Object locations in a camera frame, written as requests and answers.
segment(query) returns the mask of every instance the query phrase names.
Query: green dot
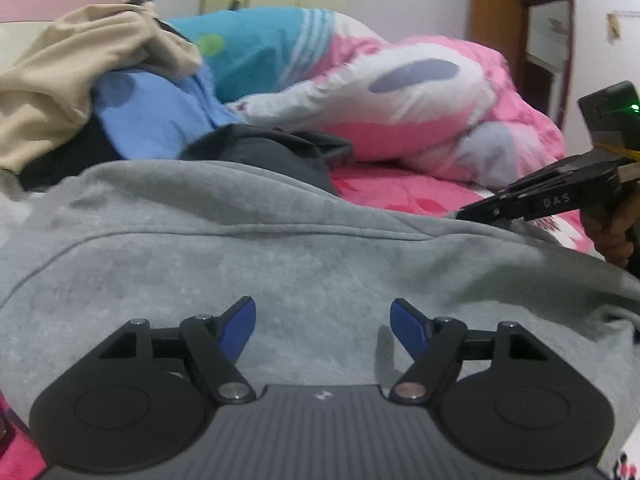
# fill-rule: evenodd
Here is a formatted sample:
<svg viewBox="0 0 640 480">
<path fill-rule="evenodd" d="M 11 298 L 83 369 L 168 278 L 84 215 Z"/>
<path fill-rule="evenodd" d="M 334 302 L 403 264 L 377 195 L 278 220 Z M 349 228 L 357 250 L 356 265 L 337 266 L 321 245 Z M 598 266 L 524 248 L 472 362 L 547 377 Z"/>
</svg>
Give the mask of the green dot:
<svg viewBox="0 0 640 480">
<path fill-rule="evenodd" d="M 205 34 L 198 38 L 196 46 L 203 56 L 215 56 L 225 47 L 225 38 L 217 34 Z"/>
</svg>

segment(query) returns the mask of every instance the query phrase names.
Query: pink headboard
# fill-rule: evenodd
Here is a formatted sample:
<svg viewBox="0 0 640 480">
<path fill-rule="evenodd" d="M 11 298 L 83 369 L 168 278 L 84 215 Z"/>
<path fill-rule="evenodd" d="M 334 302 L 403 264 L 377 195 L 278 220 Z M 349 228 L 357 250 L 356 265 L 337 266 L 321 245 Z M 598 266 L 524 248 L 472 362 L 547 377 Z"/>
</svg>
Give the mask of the pink headboard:
<svg viewBox="0 0 640 480">
<path fill-rule="evenodd" d="M 116 4 L 122 0 L 0 0 L 0 23 L 50 22 L 88 4 Z"/>
</svg>

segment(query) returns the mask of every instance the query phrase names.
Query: ribbed gray panel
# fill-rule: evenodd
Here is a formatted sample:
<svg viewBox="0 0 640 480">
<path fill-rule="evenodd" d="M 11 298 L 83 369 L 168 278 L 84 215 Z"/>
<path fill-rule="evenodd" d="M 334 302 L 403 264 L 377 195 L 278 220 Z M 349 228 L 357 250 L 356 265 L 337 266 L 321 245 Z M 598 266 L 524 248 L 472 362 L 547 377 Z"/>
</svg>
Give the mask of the ribbed gray panel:
<svg viewBox="0 0 640 480">
<path fill-rule="evenodd" d="M 42 480 L 516 480 L 465 456 L 428 412 L 377 386 L 269 386 L 226 406 L 188 450 L 159 466 L 99 477 L 53 468 Z M 545 480 L 602 480 L 595 470 Z"/>
</svg>

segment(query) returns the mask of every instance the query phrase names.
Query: door frame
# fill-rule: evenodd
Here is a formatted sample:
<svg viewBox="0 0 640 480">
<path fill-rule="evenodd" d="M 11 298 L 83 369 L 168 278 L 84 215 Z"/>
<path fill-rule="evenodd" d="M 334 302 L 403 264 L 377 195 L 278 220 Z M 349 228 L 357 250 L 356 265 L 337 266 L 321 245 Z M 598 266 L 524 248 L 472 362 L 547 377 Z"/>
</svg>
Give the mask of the door frame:
<svg viewBox="0 0 640 480">
<path fill-rule="evenodd" d="M 569 98 L 569 90 L 571 85 L 571 76 L 574 69 L 574 48 L 575 48 L 575 0 L 520 0 L 522 2 L 522 23 L 524 24 L 522 37 L 520 38 L 520 68 L 516 76 L 516 86 L 522 88 L 524 84 L 524 62 L 527 59 L 527 44 L 529 43 L 529 9 L 538 5 L 551 4 L 553 2 L 569 3 L 569 38 L 567 39 L 567 47 L 569 57 L 564 66 L 564 81 L 562 83 L 562 93 L 560 95 L 560 113 L 558 117 L 558 127 L 562 130 L 564 127 L 564 118 L 566 117 L 566 105 Z"/>
</svg>

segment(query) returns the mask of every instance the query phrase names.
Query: metal screw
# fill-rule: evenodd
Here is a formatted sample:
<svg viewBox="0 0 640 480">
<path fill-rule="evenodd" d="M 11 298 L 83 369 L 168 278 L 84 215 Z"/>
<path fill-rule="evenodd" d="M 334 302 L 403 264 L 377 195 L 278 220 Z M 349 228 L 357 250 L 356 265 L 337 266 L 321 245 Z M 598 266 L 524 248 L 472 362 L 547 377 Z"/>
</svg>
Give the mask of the metal screw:
<svg viewBox="0 0 640 480">
<path fill-rule="evenodd" d="M 418 383 L 400 383 L 394 388 L 394 392 L 401 399 L 420 399 L 427 393 L 427 388 Z"/>
<path fill-rule="evenodd" d="M 244 383 L 225 383 L 218 388 L 218 393 L 225 399 L 244 399 L 250 391 Z"/>
</svg>

